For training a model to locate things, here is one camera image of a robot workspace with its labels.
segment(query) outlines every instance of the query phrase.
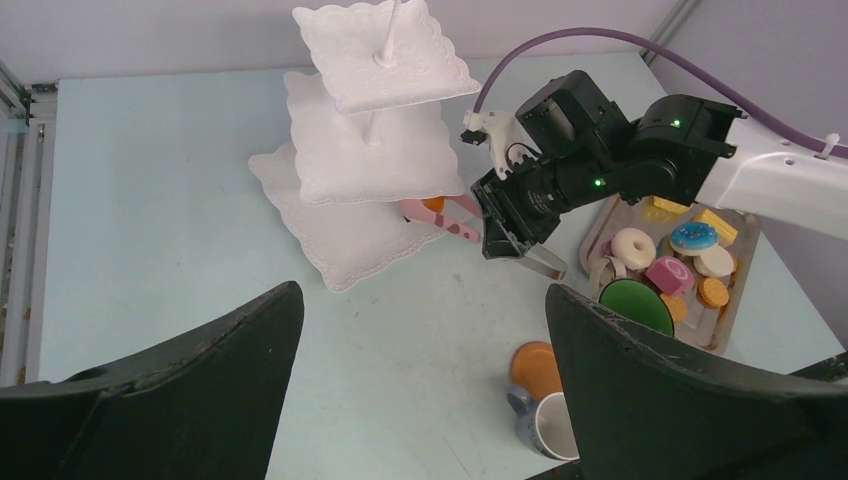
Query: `light blue table surface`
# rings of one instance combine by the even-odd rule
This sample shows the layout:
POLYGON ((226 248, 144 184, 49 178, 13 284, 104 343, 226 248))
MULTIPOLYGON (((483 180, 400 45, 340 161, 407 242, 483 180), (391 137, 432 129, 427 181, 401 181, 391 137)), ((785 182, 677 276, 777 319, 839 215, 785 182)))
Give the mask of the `light blue table surface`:
MULTIPOLYGON (((496 62, 469 64, 482 81, 496 62)), ((636 54, 523 58, 485 107, 514 111, 577 68, 628 118, 664 94, 636 54)), ((473 101, 443 102, 455 138, 473 101)), ((515 480, 556 465, 518 442, 503 396, 513 350, 548 338, 549 281, 448 236, 328 292, 247 169, 290 123, 282 70, 61 82, 39 377, 296 280, 306 320, 268 478, 515 480)), ((491 168, 485 149, 453 146, 466 180, 491 168)), ((547 243, 582 289, 577 248, 598 210, 569 213, 547 243)), ((842 351, 761 237, 725 356, 788 373, 842 351)))

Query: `green mug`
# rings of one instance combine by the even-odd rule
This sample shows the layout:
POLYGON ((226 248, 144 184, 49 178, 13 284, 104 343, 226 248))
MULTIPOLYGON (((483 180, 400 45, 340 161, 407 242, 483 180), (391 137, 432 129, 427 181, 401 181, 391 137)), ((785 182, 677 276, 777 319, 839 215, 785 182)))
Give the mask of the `green mug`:
POLYGON ((674 321, 665 302, 650 287, 622 278, 604 287, 598 303, 652 330, 674 336, 674 321))

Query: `white wall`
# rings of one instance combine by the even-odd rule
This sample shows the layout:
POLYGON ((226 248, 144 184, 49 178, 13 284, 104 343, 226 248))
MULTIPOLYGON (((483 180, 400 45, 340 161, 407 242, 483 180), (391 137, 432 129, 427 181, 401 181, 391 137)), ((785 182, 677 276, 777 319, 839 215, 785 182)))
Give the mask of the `white wall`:
MULTIPOLYGON (((846 0, 709 0, 670 47, 795 128, 817 137, 837 132, 846 143, 846 22, 846 0)), ((663 59, 653 71, 669 92, 723 100, 663 59)), ((848 345, 848 242, 763 223, 813 304, 848 345)))
MULTIPOLYGON (((311 63, 291 17, 354 0, 0 0, 0 59, 25 83, 59 78, 238 70, 311 63)), ((503 55, 540 33, 603 26, 650 36, 675 0, 429 0, 468 58, 503 55)), ((561 40, 536 54, 624 51, 561 40)))

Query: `zip tie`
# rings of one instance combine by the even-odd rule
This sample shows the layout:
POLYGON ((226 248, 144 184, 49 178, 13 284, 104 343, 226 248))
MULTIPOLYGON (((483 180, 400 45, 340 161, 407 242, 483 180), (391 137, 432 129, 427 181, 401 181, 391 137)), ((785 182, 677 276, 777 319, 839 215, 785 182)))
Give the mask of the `zip tie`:
POLYGON ((816 158, 821 158, 822 160, 827 160, 827 157, 830 156, 830 151, 833 150, 833 147, 839 143, 839 134, 831 133, 830 135, 824 137, 824 149, 821 153, 815 154, 816 158))

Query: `blue frosted donut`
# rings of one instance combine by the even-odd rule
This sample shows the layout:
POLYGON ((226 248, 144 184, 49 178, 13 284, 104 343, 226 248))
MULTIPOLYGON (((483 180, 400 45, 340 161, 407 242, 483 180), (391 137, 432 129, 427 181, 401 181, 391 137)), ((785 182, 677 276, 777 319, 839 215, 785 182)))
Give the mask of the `blue frosted donut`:
POLYGON ((671 246, 684 255, 705 250, 718 243, 718 232, 702 222, 684 223, 671 232, 671 246))

